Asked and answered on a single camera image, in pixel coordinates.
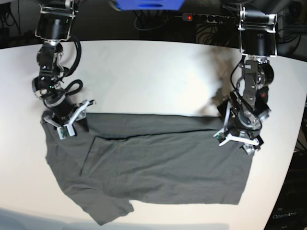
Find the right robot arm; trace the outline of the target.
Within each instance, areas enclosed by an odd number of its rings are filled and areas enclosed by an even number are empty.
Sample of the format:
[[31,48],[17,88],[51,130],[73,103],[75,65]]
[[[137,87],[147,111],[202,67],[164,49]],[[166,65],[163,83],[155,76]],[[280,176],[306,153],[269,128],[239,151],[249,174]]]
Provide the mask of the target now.
[[[83,88],[81,80],[73,80],[66,88],[61,86],[63,79],[74,73],[81,60],[80,40],[71,34],[78,3],[74,0],[40,0],[38,3],[40,18],[35,36],[43,44],[36,56],[39,75],[32,80],[32,90],[48,109],[43,121],[57,130],[60,139],[66,139],[76,136],[74,123],[78,123],[84,131],[89,131],[86,108],[95,103],[94,100],[72,102],[70,96]],[[60,62],[64,54],[61,42],[69,40],[75,45],[76,58],[73,65],[67,68]]]

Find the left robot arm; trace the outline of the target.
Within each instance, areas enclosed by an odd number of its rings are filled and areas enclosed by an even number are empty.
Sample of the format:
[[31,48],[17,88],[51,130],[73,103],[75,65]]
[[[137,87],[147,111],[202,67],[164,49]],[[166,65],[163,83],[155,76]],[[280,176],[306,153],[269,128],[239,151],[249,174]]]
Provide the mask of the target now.
[[222,128],[214,137],[223,146],[238,142],[247,155],[261,149],[262,123],[269,117],[269,85],[274,80],[270,58],[277,55],[276,25],[278,11],[261,0],[225,0],[224,6],[237,7],[241,70],[229,96],[218,106]]

